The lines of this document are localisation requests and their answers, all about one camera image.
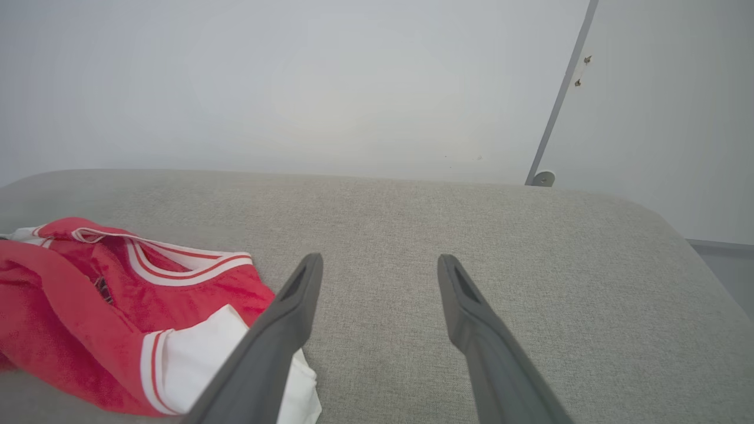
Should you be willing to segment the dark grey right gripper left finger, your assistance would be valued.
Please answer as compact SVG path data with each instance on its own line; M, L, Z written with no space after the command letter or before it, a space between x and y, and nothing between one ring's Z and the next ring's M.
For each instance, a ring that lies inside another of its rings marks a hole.
M302 357L323 276L309 253L243 336L183 423L315 423L317 378Z

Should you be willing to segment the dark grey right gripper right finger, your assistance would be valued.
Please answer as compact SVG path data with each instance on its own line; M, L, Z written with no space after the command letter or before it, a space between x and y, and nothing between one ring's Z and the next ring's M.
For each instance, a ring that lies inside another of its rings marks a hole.
M554 392L458 258L437 260L451 343L464 355L480 423L572 423Z

